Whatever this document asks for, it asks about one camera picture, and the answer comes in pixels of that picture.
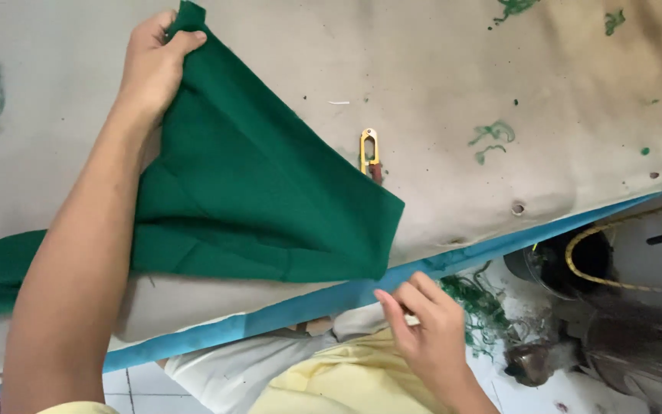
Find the person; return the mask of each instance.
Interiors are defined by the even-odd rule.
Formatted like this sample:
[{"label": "person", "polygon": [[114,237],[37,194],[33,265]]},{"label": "person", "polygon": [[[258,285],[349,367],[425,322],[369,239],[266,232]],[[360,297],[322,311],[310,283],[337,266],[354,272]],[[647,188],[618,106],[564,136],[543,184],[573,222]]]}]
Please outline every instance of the person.
[{"label": "person", "polygon": [[[175,15],[134,28],[113,107],[24,278],[7,337],[3,412],[115,412],[104,405],[102,367],[129,272],[145,141],[177,92],[184,57],[206,40],[179,32],[165,43]],[[392,295],[374,294],[398,352],[445,407],[497,412],[465,362],[464,311],[453,299],[423,273]],[[408,325],[408,310],[419,325]]]}]

